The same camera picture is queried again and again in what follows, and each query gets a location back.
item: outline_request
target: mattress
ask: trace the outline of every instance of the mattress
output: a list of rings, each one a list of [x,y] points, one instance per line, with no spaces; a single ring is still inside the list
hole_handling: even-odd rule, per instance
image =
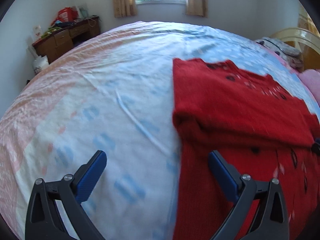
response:
[[[97,150],[108,164],[84,210],[106,239],[171,239],[180,142],[172,125],[172,59],[232,60],[320,108],[276,55],[206,26],[136,22],[91,39],[39,73],[0,122],[0,213],[24,239],[37,178],[73,174]],[[68,232],[77,238],[61,203]]]

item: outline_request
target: red sweater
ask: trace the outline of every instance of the red sweater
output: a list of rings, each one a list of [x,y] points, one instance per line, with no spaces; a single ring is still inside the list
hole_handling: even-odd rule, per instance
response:
[[[215,149],[240,173],[279,178],[294,239],[319,198],[320,168],[310,152],[320,137],[317,117],[270,75],[238,69],[232,61],[174,59],[173,82],[173,124],[183,143],[174,240],[210,239],[232,206],[208,168]]]

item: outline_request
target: wooden desk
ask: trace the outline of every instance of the wooden desk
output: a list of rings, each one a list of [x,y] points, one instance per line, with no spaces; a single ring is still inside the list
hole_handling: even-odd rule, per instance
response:
[[[100,34],[99,17],[91,16],[67,26],[32,44],[39,56],[47,56],[52,63],[83,41]]]

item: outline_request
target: wall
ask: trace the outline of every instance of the wall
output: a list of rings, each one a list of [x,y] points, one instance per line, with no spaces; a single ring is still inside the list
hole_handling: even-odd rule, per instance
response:
[[[208,18],[185,15],[183,4],[141,4],[138,15],[117,19],[113,16],[112,0],[75,0],[76,5],[87,4],[89,14],[101,17],[102,31],[136,21],[180,22],[208,25],[252,38],[257,0],[208,0]]]
[[[288,27],[297,27],[299,0],[258,0],[256,37],[271,34]]]
[[[33,74],[33,57],[27,51],[34,41],[32,28],[46,30],[55,14],[73,0],[15,0],[0,22],[0,117]]]

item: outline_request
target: silver bolt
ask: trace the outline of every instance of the silver bolt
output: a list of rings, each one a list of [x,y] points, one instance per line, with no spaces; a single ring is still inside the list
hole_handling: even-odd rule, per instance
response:
[[[273,178],[272,183],[278,185],[279,184],[279,179]]]
[[[36,184],[40,185],[42,183],[42,179],[36,179]]]
[[[242,179],[245,181],[249,181],[251,179],[251,176],[249,174],[243,174]]]
[[[67,174],[67,175],[65,175],[65,176],[63,177],[63,179],[64,179],[65,181],[72,180],[72,178],[73,178],[73,176],[72,176],[71,174]]]

